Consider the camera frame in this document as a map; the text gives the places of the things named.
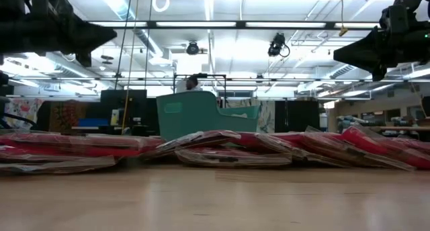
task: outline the cable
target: cable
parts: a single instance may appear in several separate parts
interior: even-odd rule
[[[341,0],[342,6],[341,6],[341,23],[342,23],[342,28],[343,27],[343,0]]]
[[[284,49],[287,48],[288,49],[288,54],[286,54],[285,56],[283,56],[281,53],[279,54],[280,56],[282,56],[283,58],[288,57],[291,53],[290,47],[288,47],[286,44],[284,44]]]
[[[412,86],[412,89],[413,89],[413,91],[414,91],[414,93],[417,95],[417,97],[419,98],[419,105],[421,106],[421,110],[423,110],[423,113],[424,113],[424,117],[426,117],[427,118],[427,114],[425,114],[425,111],[424,111],[424,106],[423,106],[423,98],[417,93],[417,90],[415,90],[415,86],[414,86],[414,84],[413,83],[411,83],[411,86]]]
[[[136,23],[137,23],[137,15],[138,15],[138,8],[139,8],[139,0],[137,0],[136,2],[136,20],[134,21],[134,27],[133,27],[133,32],[136,29]],[[124,107],[124,115],[122,116],[122,127],[121,127],[121,133],[124,132],[124,126],[126,124],[126,116],[127,116],[127,108],[128,108],[128,93],[130,91],[130,78],[132,75],[132,63],[133,63],[133,53],[134,53],[134,39],[136,37],[136,34],[133,34],[133,43],[132,43],[132,52],[130,55],[130,68],[128,69],[128,82],[127,82],[127,92],[126,92],[126,105]]]
[[[149,18],[148,20],[151,21],[151,17],[153,16],[153,8],[149,7]],[[149,41],[149,33],[151,32],[151,29],[148,29],[148,41]],[[145,81],[144,81],[144,88],[146,90],[146,77],[148,76],[148,57],[149,57],[149,49],[146,48],[146,62],[145,62]]]
[[[127,25],[127,23],[128,23],[128,16],[130,15],[130,8],[131,8],[131,6],[132,6],[132,0],[128,0],[127,19],[126,19],[126,24],[125,25]],[[122,51],[124,49],[124,41],[126,40],[126,32],[127,32],[127,30],[124,30],[124,33],[122,35],[120,59],[118,60],[118,70],[116,71],[116,80],[115,80],[115,88],[114,88],[114,90],[116,90],[116,85],[118,84],[118,78],[120,77],[120,67],[121,67]]]

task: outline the fluorescent light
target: fluorescent light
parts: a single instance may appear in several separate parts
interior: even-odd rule
[[[318,22],[247,22],[247,27],[260,28],[324,28],[325,23]]]
[[[89,23],[96,24],[99,26],[106,26],[106,27],[134,27],[134,24],[136,24],[136,27],[147,27],[146,22],[135,22],[135,21],[90,21]]]
[[[394,84],[388,84],[388,85],[384,85],[384,86],[381,86],[381,87],[376,87],[375,89],[372,89],[372,91],[381,91],[381,90],[383,90],[383,89],[385,89],[387,87],[391,87],[393,85]]]
[[[179,22],[179,21],[166,21],[157,22],[159,27],[235,27],[236,22],[227,21],[206,21],[206,22]]]
[[[28,81],[28,80],[25,80],[25,79],[22,79],[22,80],[19,80],[19,81],[16,81],[16,80],[9,80],[9,81],[14,82],[14,83],[24,84],[24,85],[27,85],[27,86],[30,86],[30,87],[39,87],[39,84],[33,83],[32,81]]]
[[[352,97],[352,96],[356,96],[356,95],[363,94],[363,93],[365,93],[365,92],[367,92],[367,91],[364,91],[364,90],[360,90],[360,91],[350,91],[350,92],[344,93],[344,94],[343,94],[343,96],[345,96],[345,97]]]
[[[405,75],[403,78],[407,79],[407,78],[416,78],[416,77],[422,77],[425,75],[430,74],[430,68],[429,69],[424,69],[424,70],[420,70],[420,71],[415,71],[413,73],[407,74]]]
[[[381,28],[378,23],[343,23],[345,28],[369,28],[373,29],[375,26]],[[342,28],[342,23],[336,23],[335,28]]]

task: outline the hanging cord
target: hanging cord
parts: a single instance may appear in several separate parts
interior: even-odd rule
[[[162,8],[159,8],[157,5],[157,0],[151,0],[153,2],[153,8],[155,11],[161,13],[167,10],[167,8],[169,8],[170,6],[170,0],[166,0],[166,2],[164,3],[164,6],[162,6]]]
[[[150,6],[149,7],[149,21],[151,21],[151,16],[153,15],[153,8]],[[151,32],[151,29],[148,29],[148,42],[146,43],[147,45],[149,44],[149,33]],[[145,62],[145,80],[144,80],[144,89],[146,90],[146,76],[148,75],[148,57],[149,57],[149,48],[146,47],[146,62]]]
[[[136,20],[134,21],[134,27],[133,27],[133,32],[135,31],[135,29],[136,29],[136,23],[137,23],[137,16],[138,16],[138,9],[139,9],[139,0],[137,0],[137,2],[136,2],[136,13],[135,13],[135,15],[136,15]],[[127,108],[128,108],[128,92],[129,92],[129,90],[130,90],[130,77],[131,77],[131,75],[132,75],[132,63],[133,63],[133,54],[134,54],[134,39],[136,38],[136,34],[133,34],[133,43],[132,43],[132,52],[131,52],[131,55],[130,55],[130,68],[128,69],[128,81],[127,81],[127,92],[126,92],[126,105],[125,105],[125,107],[124,107],[124,115],[122,116],[122,127],[121,127],[121,133],[124,133],[124,126],[125,126],[125,124],[126,124],[126,117],[127,117]]]
[[[341,0],[341,4],[342,4],[342,6],[341,6],[341,23],[342,23],[342,28],[344,28],[343,27],[343,0]]]
[[[427,118],[427,114],[425,114],[424,111],[424,106],[423,106],[423,98],[418,94],[417,90],[415,89],[415,86],[413,83],[411,83],[412,89],[414,91],[414,93],[417,95],[417,97],[419,98],[419,105],[421,106],[421,110],[423,110],[424,113],[424,117]]]
[[[345,26],[343,25],[343,8],[344,8],[343,0],[341,0],[341,23],[342,23],[342,26],[341,26],[341,31],[339,32],[340,37],[348,32],[348,29],[345,28]]]
[[[127,26],[127,23],[128,23],[128,17],[130,16],[130,8],[131,8],[131,6],[132,6],[132,0],[128,0],[126,26]],[[115,80],[115,89],[114,90],[116,90],[116,85],[118,84],[118,77],[120,77],[120,67],[121,67],[122,51],[124,49],[124,41],[126,40],[126,32],[127,32],[127,30],[124,30],[124,33],[122,34],[120,59],[118,60],[118,70],[116,71],[116,80]]]

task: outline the ceiling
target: ceiling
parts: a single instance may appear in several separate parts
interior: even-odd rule
[[[120,0],[69,0],[75,13],[87,21],[118,21],[114,12]],[[169,0],[166,10],[158,12],[151,0],[125,0],[131,2],[130,10],[136,19],[141,21],[374,21],[377,22],[381,11],[392,5],[394,0]],[[165,0],[157,0],[158,7],[163,7]],[[428,20],[427,4],[422,3],[417,10],[418,20]],[[265,78],[286,79],[320,79],[328,78],[328,74],[346,65],[333,60],[332,52],[342,46],[360,40],[367,31],[348,31],[339,36],[339,31],[324,30],[210,30],[210,33],[199,29],[154,29],[147,30],[149,38],[164,53],[167,63],[151,64],[147,60],[152,55],[146,51],[145,45],[132,30],[116,30],[118,37],[93,51],[93,66],[87,68],[90,77],[112,77],[118,69],[123,77],[157,77],[167,80],[146,81],[147,85],[157,86],[149,95],[160,92],[169,93],[173,84],[174,71],[179,74],[191,74],[192,71],[226,74],[233,78],[255,78],[263,74]],[[283,33],[288,40],[291,53],[287,58],[268,57],[267,49],[276,33]],[[185,47],[190,41],[196,41],[200,48],[211,49],[213,64],[208,54],[189,57]],[[102,64],[102,55],[111,56],[112,64]],[[82,69],[75,64],[69,68]],[[369,73],[358,68],[338,76],[339,79],[369,79]],[[119,86],[125,87],[127,81],[120,81]],[[143,81],[131,81],[131,88],[140,88]],[[349,84],[342,82],[314,84],[300,81],[285,81],[279,84],[254,81],[231,81],[230,86],[260,87],[274,97],[282,96],[282,92],[305,89],[307,94],[320,93]]]

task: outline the colorful poster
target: colorful poster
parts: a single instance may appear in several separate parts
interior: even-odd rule
[[[5,104],[5,113],[10,113],[15,116],[23,117],[33,122],[38,121],[38,110],[42,106],[41,99],[11,99],[10,103]],[[13,118],[5,118],[7,124],[12,128],[29,130],[32,125]]]
[[[259,106],[258,133],[275,132],[275,101],[260,101],[257,99],[228,100],[226,107]]]

